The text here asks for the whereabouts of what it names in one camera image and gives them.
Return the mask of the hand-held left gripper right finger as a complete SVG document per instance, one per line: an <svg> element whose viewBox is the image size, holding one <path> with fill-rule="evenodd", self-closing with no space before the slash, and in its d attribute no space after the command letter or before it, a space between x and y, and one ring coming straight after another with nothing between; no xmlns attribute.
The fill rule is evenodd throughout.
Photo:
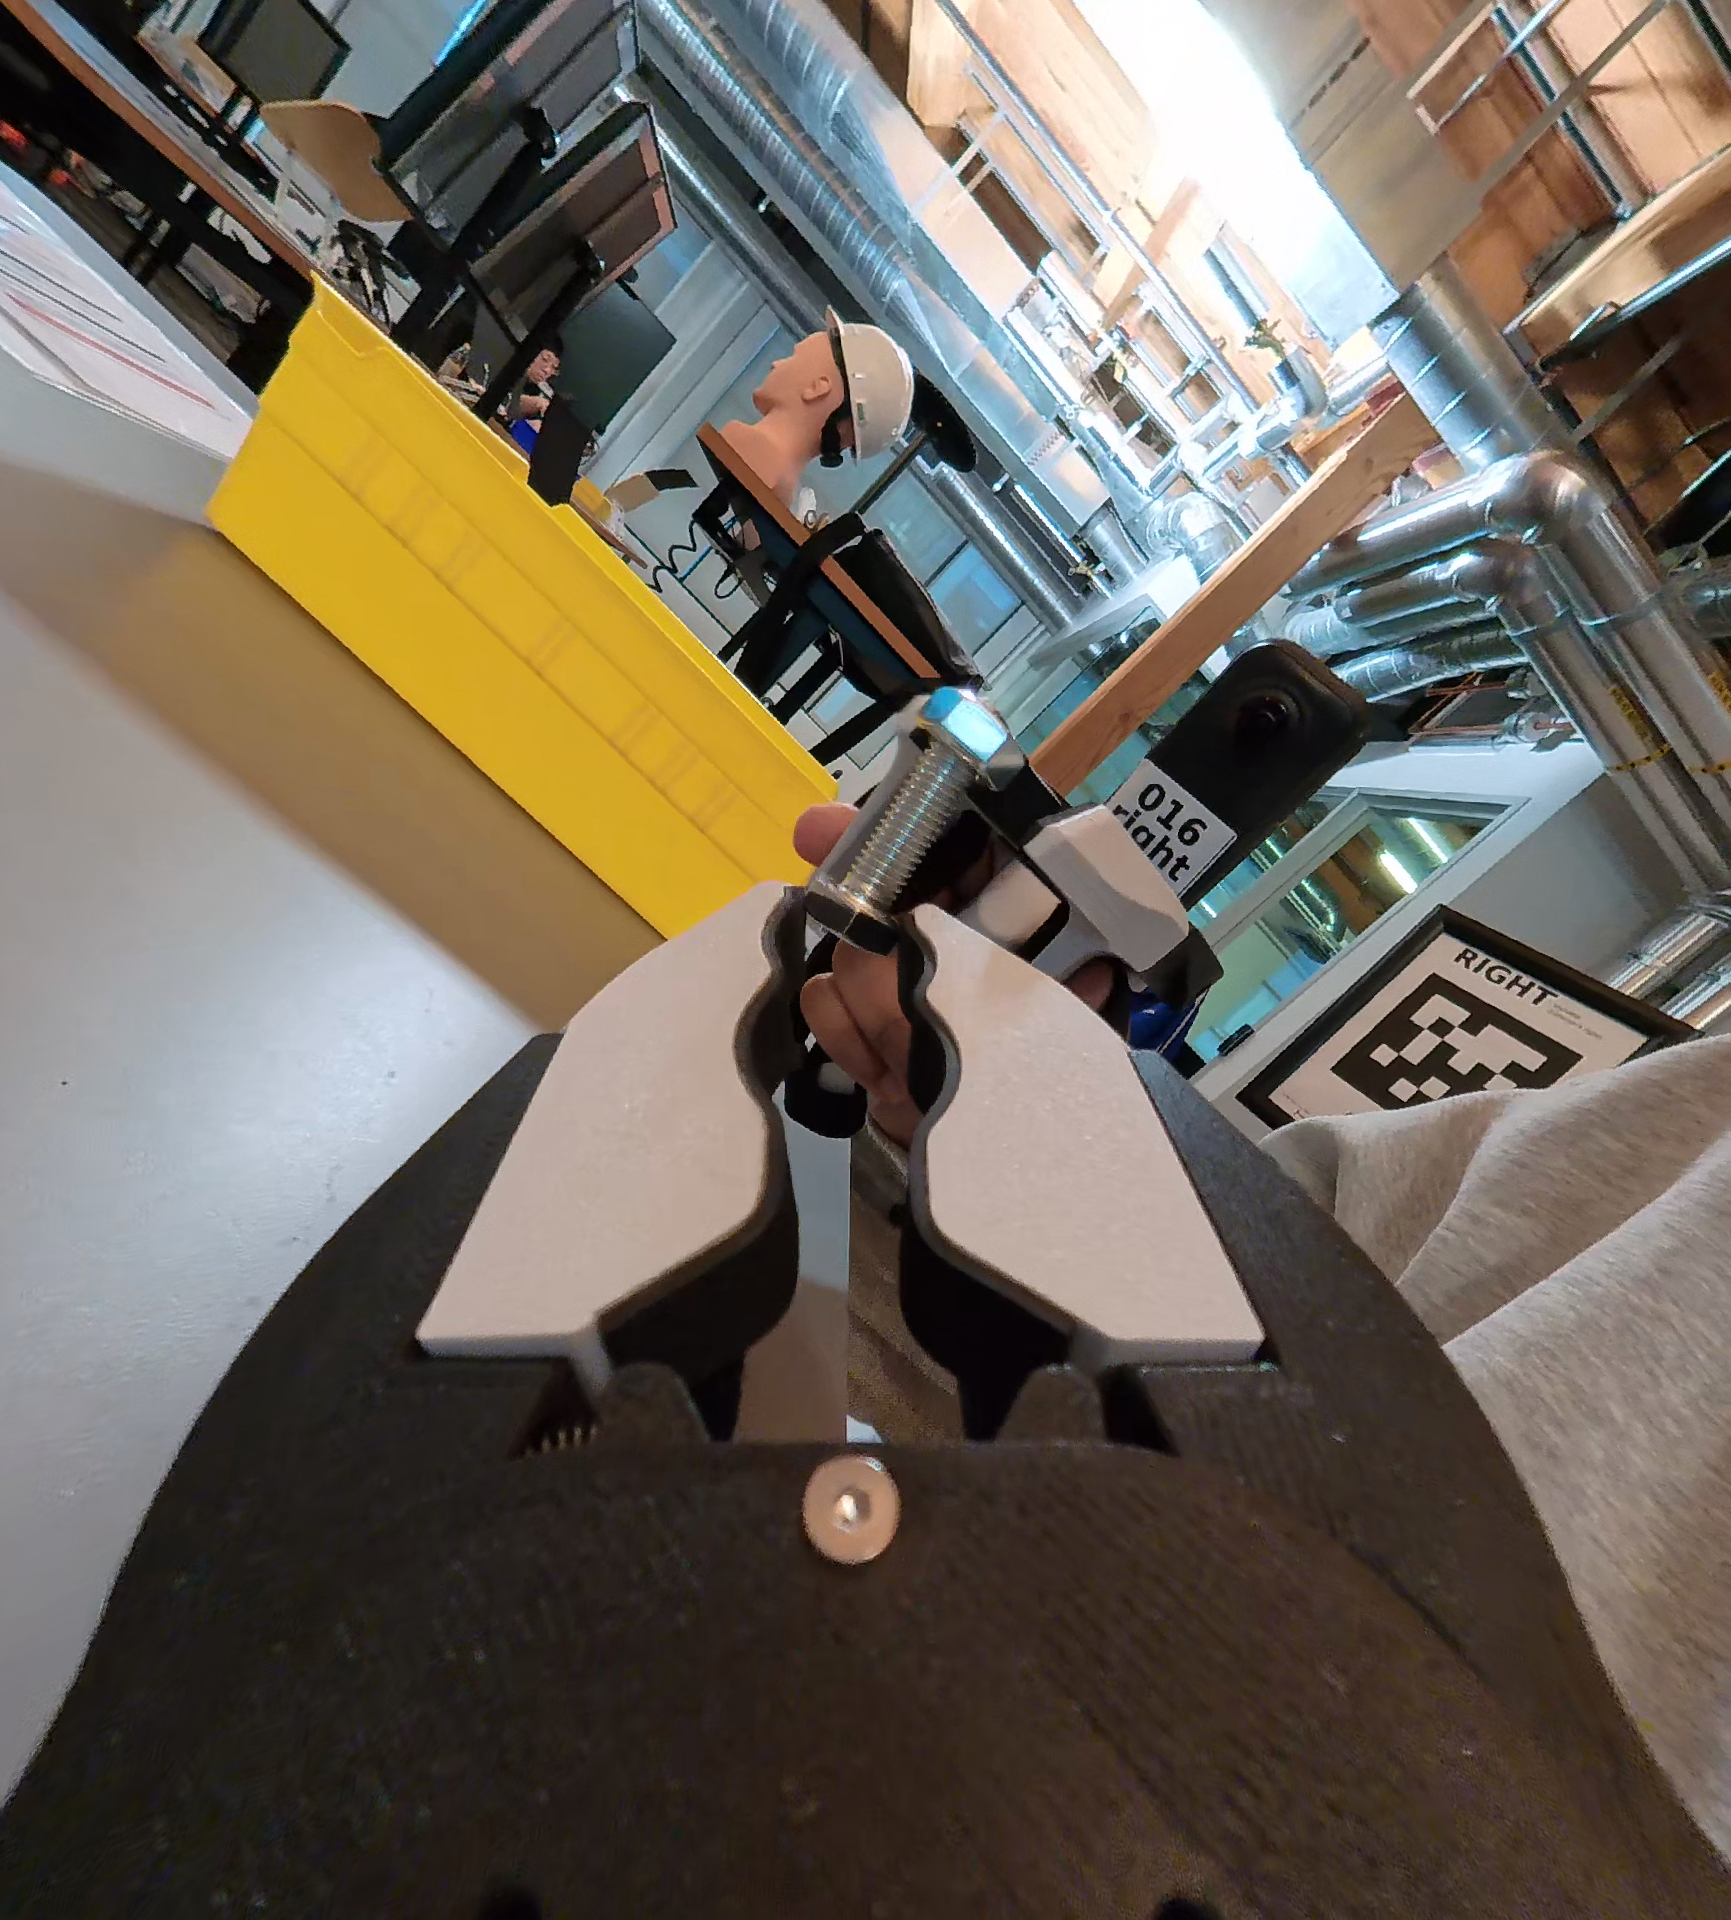
<svg viewBox="0 0 1731 1920"><path fill-rule="evenodd" d="M905 926L898 1300L965 1438L997 1438L1046 1367L1257 1360L1268 1329L1118 1033L944 909Z"/></svg>

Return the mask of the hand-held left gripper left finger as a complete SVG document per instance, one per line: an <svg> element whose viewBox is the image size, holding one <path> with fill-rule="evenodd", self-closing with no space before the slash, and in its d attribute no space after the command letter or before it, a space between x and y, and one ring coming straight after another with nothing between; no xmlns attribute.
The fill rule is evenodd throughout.
<svg viewBox="0 0 1731 1920"><path fill-rule="evenodd" d="M655 1364L735 1431L802 1281L776 1091L803 959L803 890L760 882L589 1000L424 1306L424 1355L567 1360L589 1402Z"/></svg>

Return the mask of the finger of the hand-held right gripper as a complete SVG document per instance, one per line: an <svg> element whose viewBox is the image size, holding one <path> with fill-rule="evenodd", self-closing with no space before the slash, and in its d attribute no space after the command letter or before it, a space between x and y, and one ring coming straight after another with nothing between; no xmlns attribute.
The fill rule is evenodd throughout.
<svg viewBox="0 0 1731 1920"><path fill-rule="evenodd" d="M975 860L1020 854L1041 827L1070 810L1010 740L975 754Z"/></svg>

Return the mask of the steel hex nut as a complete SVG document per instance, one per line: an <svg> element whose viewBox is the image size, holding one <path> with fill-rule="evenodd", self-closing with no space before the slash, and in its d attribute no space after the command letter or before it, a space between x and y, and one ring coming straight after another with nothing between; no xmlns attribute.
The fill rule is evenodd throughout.
<svg viewBox="0 0 1731 1920"><path fill-rule="evenodd" d="M1009 783L1026 754L997 709L969 683L935 689L919 709L926 749L943 752L969 768L975 783Z"/></svg>

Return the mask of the steel bolt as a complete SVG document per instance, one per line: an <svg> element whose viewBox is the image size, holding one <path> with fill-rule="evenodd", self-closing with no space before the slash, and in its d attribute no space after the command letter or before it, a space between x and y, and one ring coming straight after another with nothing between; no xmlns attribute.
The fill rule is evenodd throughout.
<svg viewBox="0 0 1731 1920"><path fill-rule="evenodd" d="M888 777L808 876L808 922L842 946L886 954L898 946L896 906L923 858L968 810L987 768L944 735L901 740Z"/></svg>

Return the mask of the yellow plastic bin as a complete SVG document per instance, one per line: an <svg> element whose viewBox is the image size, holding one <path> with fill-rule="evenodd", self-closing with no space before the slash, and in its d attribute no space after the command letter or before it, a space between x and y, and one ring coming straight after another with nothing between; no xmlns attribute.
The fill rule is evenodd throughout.
<svg viewBox="0 0 1731 1920"><path fill-rule="evenodd" d="M803 882L803 746L328 280L211 526L661 936Z"/></svg>

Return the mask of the person's right forearm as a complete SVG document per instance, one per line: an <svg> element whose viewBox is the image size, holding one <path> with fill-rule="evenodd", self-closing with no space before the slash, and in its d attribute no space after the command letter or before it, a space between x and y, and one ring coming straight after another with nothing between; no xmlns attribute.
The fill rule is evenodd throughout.
<svg viewBox="0 0 1731 1920"><path fill-rule="evenodd" d="M1266 1150L1445 1345L1731 1866L1731 1035Z"/></svg>

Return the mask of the wooden top office desk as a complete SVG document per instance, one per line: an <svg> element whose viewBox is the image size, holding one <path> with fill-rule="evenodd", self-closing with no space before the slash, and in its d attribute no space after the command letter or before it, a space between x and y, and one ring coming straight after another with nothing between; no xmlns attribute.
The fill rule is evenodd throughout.
<svg viewBox="0 0 1731 1920"><path fill-rule="evenodd" d="M699 443L714 485L692 523L760 598L720 659L778 724L837 682L863 698L811 748L821 768L854 754L910 698L976 683L975 661L880 528L848 510L811 529L715 426L700 428ZM811 658L803 674L767 700L802 658Z"/></svg>

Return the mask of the grey desk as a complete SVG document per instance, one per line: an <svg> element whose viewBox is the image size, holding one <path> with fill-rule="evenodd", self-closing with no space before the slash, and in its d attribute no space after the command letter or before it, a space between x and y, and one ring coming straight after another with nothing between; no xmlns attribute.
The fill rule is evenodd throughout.
<svg viewBox="0 0 1731 1920"><path fill-rule="evenodd" d="M0 1803L266 1309L658 933L0 347Z"/></svg>

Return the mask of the person's right hand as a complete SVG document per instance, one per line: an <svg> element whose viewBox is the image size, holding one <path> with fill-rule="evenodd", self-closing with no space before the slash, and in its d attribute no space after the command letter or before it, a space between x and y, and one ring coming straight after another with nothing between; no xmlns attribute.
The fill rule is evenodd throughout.
<svg viewBox="0 0 1731 1920"><path fill-rule="evenodd" d="M805 978L802 1012L821 1051L864 1091L871 1127L908 1150L923 1110L905 1075L914 1025L898 958L841 942L830 968Z"/></svg>

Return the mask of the silver pipe bundle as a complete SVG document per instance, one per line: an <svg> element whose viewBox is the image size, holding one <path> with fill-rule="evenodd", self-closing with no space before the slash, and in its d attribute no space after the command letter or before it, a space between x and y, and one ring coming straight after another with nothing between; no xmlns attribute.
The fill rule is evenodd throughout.
<svg viewBox="0 0 1731 1920"><path fill-rule="evenodd" d="M1673 609L1615 489L1443 255L1373 325L1462 479L1323 544L1290 582L1344 616L1373 589L1483 605L1620 779L1688 895L1612 972L1705 1033L1731 1028L1731 664Z"/></svg>

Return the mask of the white hard hat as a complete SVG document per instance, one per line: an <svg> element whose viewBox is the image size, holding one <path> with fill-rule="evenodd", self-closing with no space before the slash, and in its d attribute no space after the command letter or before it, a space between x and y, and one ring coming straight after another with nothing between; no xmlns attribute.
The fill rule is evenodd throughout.
<svg viewBox="0 0 1731 1920"><path fill-rule="evenodd" d="M836 307L827 307L825 322L842 396L821 431L821 461L837 466L849 453L857 463L868 463L901 443L919 374L905 349L880 325L842 321Z"/></svg>

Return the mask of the mannequin head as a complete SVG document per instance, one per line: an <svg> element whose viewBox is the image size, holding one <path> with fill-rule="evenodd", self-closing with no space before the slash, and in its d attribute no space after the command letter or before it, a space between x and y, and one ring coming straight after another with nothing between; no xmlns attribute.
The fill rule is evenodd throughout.
<svg viewBox="0 0 1731 1920"><path fill-rule="evenodd" d="M757 421L741 426L743 457L786 507L797 507L811 470L825 460L830 433L841 453L848 448L848 387L832 334L811 333L776 360L753 409Z"/></svg>

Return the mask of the laminated paper sheet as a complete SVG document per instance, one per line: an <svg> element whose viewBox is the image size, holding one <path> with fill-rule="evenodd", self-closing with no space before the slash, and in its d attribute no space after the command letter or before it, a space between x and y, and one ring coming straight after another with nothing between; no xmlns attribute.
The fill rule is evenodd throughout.
<svg viewBox="0 0 1731 1920"><path fill-rule="evenodd" d="M39 380L229 460L251 428L233 399L160 322L0 175L0 347Z"/></svg>

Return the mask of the silver ventilation duct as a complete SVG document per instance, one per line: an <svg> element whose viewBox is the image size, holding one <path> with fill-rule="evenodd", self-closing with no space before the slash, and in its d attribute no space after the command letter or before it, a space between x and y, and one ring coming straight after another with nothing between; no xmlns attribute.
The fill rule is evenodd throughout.
<svg viewBox="0 0 1731 1920"><path fill-rule="evenodd" d="M681 203L782 321L827 303L883 325L975 437L926 489L1046 633L1089 603L1075 575L1103 484L1006 330L1031 277L824 4L638 4L647 98Z"/></svg>

